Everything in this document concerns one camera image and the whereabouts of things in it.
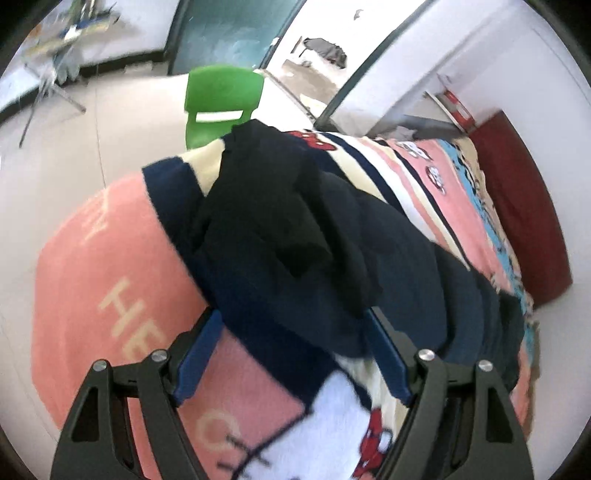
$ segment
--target metal screw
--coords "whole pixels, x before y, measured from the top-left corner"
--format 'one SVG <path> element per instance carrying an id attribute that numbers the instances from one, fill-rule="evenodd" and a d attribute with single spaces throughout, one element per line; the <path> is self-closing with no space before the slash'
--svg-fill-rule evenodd
<path id="1" fill-rule="evenodd" d="M 164 362 L 168 358 L 168 352 L 166 350 L 154 350 L 150 357 L 156 363 Z"/>
<path id="2" fill-rule="evenodd" d="M 107 368 L 106 360 L 97 360 L 95 363 L 92 364 L 92 369 L 95 372 L 102 372 L 105 368 Z"/>
<path id="3" fill-rule="evenodd" d="M 480 360 L 478 362 L 478 368 L 480 368 L 480 370 L 482 370 L 483 372 L 492 372 L 492 362 L 488 361 L 488 360 Z"/>
<path id="4" fill-rule="evenodd" d="M 433 352 L 433 350 L 424 348 L 423 350 L 418 351 L 418 357 L 425 362 L 430 362 L 435 358 L 435 353 Z"/>

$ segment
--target green plastic chair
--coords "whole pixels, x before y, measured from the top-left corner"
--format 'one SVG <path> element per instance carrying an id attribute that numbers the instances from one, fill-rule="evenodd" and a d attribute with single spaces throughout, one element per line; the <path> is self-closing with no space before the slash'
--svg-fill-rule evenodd
<path id="1" fill-rule="evenodd" d="M 230 65 L 211 65 L 191 70 L 187 82 L 185 111 L 189 114 L 185 142 L 187 149 L 207 145 L 230 132 L 233 125 L 250 120 L 261 101 L 262 75 Z M 236 120 L 197 121 L 198 113 L 242 110 Z"/>

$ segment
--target tiled floor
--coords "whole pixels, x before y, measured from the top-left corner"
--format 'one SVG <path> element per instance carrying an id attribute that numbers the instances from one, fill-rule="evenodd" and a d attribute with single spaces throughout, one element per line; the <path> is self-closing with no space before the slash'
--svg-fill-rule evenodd
<path id="1" fill-rule="evenodd" d="M 49 476 L 59 432 L 30 374 L 37 255 L 59 224 L 105 184 L 184 151 L 187 76 L 159 72 L 119 72 L 69 87 L 87 107 L 85 115 L 59 98 L 44 100 L 22 149 L 29 110 L 0 125 L 0 424 L 39 479 Z M 311 128 L 269 79 L 253 117 L 281 130 Z"/>

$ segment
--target red cushion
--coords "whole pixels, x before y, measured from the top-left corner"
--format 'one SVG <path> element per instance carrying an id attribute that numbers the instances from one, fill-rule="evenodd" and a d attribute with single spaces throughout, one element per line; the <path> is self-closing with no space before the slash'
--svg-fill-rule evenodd
<path id="1" fill-rule="evenodd" d="M 503 112 L 470 134 L 486 189 L 521 266 L 534 306 L 554 300 L 573 282 L 550 194 L 527 147 Z"/>

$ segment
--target doorway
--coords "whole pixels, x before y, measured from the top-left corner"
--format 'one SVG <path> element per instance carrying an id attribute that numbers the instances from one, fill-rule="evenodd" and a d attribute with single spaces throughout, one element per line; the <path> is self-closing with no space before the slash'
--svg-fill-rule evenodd
<path id="1" fill-rule="evenodd" d="M 318 117 L 384 39 L 425 0 L 308 0 L 267 71 Z"/>

